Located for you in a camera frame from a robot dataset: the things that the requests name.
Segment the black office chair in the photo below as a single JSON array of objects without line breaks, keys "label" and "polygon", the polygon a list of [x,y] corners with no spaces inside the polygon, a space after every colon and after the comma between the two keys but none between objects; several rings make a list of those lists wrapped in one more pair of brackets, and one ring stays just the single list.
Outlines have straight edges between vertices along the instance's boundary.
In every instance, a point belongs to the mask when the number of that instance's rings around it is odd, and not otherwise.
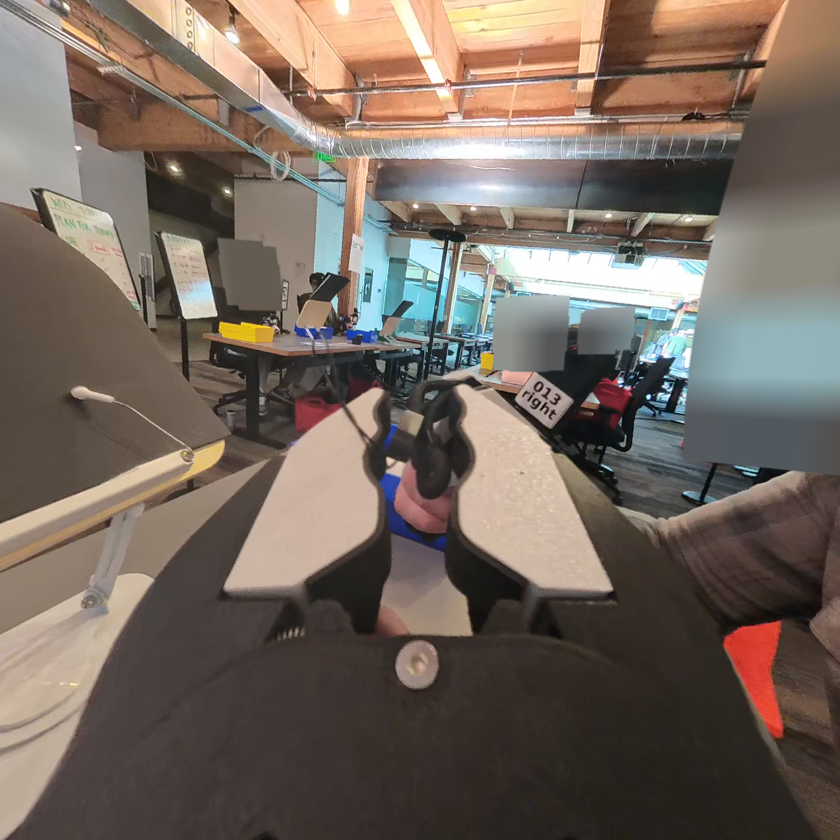
[{"label": "black office chair", "polygon": [[597,408],[579,408],[560,433],[570,460],[599,481],[617,506],[623,504],[622,495],[614,470],[603,464],[604,456],[608,449],[620,453],[631,449],[637,413],[664,383],[672,364],[671,358],[657,360],[632,388],[602,380],[593,392]]}]

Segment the person's plaid shirt torso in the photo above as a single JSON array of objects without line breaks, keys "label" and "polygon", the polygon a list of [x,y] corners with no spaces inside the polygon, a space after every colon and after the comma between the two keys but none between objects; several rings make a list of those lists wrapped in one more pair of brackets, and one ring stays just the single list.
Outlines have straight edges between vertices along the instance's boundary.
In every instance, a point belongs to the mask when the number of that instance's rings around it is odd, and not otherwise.
[{"label": "person's plaid shirt torso", "polygon": [[833,742],[839,724],[839,478],[788,471],[672,518],[621,509],[692,577],[724,634],[808,623],[825,653]]}]

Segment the silver ventilation duct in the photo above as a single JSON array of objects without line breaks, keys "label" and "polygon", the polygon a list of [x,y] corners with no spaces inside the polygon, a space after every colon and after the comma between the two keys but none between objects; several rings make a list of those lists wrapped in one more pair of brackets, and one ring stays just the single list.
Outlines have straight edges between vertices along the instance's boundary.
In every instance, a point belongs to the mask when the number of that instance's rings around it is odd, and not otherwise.
[{"label": "silver ventilation duct", "polygon": [[731,120],[446,122],[331,128],[296,110],[257,64],[192,5],[90,5],[210,92],[294,143],[336,158],[385,161],[733,161],[745,122]]}]

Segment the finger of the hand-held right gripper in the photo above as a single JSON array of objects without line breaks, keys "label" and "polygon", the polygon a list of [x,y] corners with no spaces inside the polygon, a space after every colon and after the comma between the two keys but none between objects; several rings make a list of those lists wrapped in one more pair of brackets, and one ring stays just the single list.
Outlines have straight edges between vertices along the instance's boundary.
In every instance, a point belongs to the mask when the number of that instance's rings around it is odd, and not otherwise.
[{"label": "finger of the hand-held right gripper", "polygon": [[431,405],[422,405],[406,408],[394,426],[392,444],[414,445],[417,441],[426,444],[433,443],[433,425],[426,420],[431,407]]},{"label": "finger of the hand-held right gripper", "polygon": [[483,386],[484,380],[475,373],[466,372],[464,375],[443,376],[438,378],[430,378],[425,381],[416,383],[410,391],[410,397],[426,397],[427,394],[435,392],[446,392],[459,385],[468,385],[472,387]]}]

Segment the wooden desk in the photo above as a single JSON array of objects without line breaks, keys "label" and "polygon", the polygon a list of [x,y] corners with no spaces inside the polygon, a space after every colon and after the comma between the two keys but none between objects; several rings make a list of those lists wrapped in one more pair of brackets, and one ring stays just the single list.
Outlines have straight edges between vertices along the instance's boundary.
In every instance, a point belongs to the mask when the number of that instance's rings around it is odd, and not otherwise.
[{"label": "wooden desk", "polygon": [[361,363],[369,356],[385,362],[385,388],[396,386],[397,362],[412,354],[417,347],[407,342],[353,344],[346,339],[299,340],[293,335],[281,335],[271,342],[253,343],[229,339],[215,332],[205,332],[203,338],[213,344],[236,349],[245,356],[245,389],[227,402],[217,403],[213,411],[220,416],[222,409],[245,401],[245,425],[234,428],[234,435],[254,443],[281,448],[281,444],[261,433],[259,419],[259,358],[279,358],[285,363],[298,362],[306,368],[318,367],[336,372],[341,366]]}]

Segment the blue plastic bin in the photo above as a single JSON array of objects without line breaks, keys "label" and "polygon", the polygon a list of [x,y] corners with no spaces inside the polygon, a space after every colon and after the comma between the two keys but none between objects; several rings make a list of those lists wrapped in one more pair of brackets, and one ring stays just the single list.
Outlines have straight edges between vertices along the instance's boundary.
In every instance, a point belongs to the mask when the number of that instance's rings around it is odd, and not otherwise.
[{"label": "blue plastic bin", "polygon": [[397,460],[396,466],[388,468],[381,479],[381,488],[385,496],[387,524],[392,536],[426,545],[430,549],[442,553],[446,548],[446,532],[426,533],[419,531],[411,523],[407,522],[394,507],[396,491],[402,481],[404,467],[406,464],[412,464],[411,454],[412,450],[409,448],[407,460]]}]

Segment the white rounded pad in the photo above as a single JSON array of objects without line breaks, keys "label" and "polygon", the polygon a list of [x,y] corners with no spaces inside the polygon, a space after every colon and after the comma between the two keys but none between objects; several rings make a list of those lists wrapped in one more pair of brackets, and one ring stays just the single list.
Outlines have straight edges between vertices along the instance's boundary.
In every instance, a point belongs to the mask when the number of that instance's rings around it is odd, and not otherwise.
[{"label": "white rounded pad", "polygon": [[153,580],[122,574],[107,605],[73,595],[2,634],[1,823],[33,808],[73,738],[112,646]]}]

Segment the black wood-rimmed board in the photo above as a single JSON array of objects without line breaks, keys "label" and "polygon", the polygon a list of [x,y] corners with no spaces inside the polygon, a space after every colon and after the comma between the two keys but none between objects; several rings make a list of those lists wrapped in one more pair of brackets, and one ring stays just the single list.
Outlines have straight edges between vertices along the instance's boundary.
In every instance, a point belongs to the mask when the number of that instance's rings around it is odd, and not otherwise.
[{"label": "black wood-rimmed board", "polygon": [[107,275],[5,206],[1,328],[2,522],[228,436]]}]

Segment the person's right hand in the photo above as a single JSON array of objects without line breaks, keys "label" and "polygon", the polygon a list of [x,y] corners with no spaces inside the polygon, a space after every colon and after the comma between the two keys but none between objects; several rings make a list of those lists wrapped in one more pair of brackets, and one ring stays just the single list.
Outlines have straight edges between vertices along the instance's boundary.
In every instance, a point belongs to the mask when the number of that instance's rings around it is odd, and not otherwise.
[{"label": "person's right hand", "polygon": [[434,537],[442,536],[448,528],[453,494],[453,486],[448,486],[440,496],[426,499],[418,488],[417,471],[409,461],[395,492],[394,509],[416,531]]}]

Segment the red bag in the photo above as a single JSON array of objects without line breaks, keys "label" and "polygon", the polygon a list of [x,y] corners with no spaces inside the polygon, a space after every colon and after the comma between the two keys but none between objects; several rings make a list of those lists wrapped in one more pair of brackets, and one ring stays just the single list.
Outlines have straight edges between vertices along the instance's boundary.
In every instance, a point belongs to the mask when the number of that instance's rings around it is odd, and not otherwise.
[{"label": "red bag", "polygon": [[322,420],[342,411],[339,402],[331,402],[317,393],[301,395],[295,401],[295,428],[299,434],[305,434]]}]

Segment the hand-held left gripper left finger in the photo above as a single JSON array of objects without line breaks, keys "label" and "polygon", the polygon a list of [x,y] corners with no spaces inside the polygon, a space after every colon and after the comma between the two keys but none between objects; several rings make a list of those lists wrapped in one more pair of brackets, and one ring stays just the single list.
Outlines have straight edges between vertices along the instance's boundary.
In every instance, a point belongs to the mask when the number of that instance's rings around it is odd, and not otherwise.
[{"label": "hand-held left gripper left finger", "polygon": [[392,566],[384,438],[389,421],[321,421],[290,449],[227,575],[234,599],[341,604],[373,631]]}]

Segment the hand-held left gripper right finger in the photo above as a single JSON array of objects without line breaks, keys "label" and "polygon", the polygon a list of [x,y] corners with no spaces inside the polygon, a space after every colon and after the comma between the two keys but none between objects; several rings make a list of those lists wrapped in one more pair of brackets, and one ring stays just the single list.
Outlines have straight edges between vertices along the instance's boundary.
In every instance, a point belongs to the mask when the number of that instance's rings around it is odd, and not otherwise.
[{"label": "hand-held left gripper right finger", "polygon": [[499,602],[526,627],[546,602],[608,604],[613,584],[551,447],[488,390],[453,390],[458,480],[448,523],[447,573],[480,631]]}]

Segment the whiteboard with green writing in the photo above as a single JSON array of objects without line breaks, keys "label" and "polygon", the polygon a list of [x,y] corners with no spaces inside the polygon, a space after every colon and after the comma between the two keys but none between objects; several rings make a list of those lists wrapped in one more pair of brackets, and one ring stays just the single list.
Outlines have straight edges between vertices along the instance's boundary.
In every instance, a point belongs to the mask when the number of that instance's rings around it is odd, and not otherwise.
[{"label": "whiteboard with green writing", "polygon": [[200,240],[165,231],[155,233],[175,314],[186,321],[215,319],[214,288]]},{"label": "whiteboard with green writing", "polygon": [[88,257],[141,314],[140,294],[112,217],[94,206],[43,187],[33,187],[30,193],[42,224]]}]

